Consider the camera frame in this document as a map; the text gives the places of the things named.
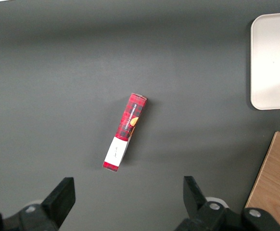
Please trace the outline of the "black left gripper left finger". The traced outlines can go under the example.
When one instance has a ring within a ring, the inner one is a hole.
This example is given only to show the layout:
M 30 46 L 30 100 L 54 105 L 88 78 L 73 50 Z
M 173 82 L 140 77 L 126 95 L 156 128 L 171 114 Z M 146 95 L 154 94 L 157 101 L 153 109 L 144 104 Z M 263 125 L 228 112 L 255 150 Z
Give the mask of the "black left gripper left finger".
M 41 202 L 31 202 L 3 218 L 0 231 L 58 231 L 76 201 L 73 177 L 64 178 Z

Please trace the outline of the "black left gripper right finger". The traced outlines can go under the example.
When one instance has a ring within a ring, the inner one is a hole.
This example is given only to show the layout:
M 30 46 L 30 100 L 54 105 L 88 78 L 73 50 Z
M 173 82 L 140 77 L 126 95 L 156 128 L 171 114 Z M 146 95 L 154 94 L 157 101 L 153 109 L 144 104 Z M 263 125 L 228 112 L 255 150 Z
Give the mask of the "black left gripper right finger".
M 209 201 L 192 176 L 183 179 L 183 201 L 189 217 L 177 231 L 280 231 L 280 224 L 263 209 L 245 208 L 238 214 L 218 201 Z

